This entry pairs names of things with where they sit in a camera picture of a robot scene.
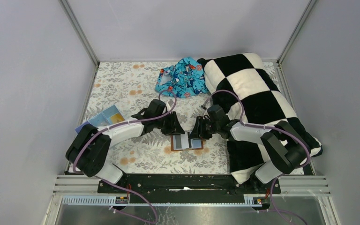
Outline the brown leather card holder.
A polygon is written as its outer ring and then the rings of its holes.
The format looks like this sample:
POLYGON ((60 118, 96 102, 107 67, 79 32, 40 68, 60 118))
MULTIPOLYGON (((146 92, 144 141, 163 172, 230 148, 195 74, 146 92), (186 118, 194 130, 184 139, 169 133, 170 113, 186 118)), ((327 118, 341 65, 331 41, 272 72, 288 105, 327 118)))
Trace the brown leather card holder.
POLYGON ((171 151, 185 151, 185 150, 203 150, 203 140, 191 139, 190 132, 181 135, 172 135, 171 151))

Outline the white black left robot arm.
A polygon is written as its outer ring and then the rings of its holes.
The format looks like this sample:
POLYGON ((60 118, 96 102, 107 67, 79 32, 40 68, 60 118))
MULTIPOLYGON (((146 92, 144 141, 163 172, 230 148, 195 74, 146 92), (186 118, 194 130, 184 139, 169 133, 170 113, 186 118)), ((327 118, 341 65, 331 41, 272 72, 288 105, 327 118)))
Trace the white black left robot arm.
POLYGON ((97 177, 109 182, 116 193, 125 190, 127 181, 124 172, 107 159, 108 150, 127 139, 143 136, 154 129, 162 134, 183 135, 176 112, 168 109, 166 103, 154 99, 130 119, 105 127, 86 124, 79 131, 68 148, 65 158, 87 177, 97 177))

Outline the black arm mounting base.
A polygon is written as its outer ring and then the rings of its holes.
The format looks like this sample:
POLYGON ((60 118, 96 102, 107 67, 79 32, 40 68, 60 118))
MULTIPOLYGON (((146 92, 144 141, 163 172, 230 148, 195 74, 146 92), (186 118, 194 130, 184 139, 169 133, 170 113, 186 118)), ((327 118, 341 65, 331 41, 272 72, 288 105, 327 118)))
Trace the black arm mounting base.
POLYGON ((124 194, 130 203, 143 203, 135 194, 127 193, 128 188, 144 196, 151 203, 245 203, 245 195, 266 196, 270 184, 255 188, 249 181, 238 184, 231 175, 196 174, 143 174, 129 173, 122 176, 112 187, 100 181, 99 194, 124 194))

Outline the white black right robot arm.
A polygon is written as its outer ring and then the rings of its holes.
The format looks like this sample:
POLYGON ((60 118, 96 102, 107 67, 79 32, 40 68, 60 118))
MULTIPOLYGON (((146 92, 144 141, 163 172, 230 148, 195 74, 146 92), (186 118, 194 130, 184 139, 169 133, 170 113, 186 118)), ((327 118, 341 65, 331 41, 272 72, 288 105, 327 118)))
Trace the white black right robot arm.
POLYGON ((286 121, 273 126, 243 123, 229 119, 219 105, 211 106, 207 113, 197 117, 189 138, 208 140, 213 134, 219 134, 229 141, 246 141, 266 149, 269 160, 250 175, 250 187, 256 193, 262 193, 269 182, 280 175, 290 174, 302 162, 310 161, 307 144, 286 121))

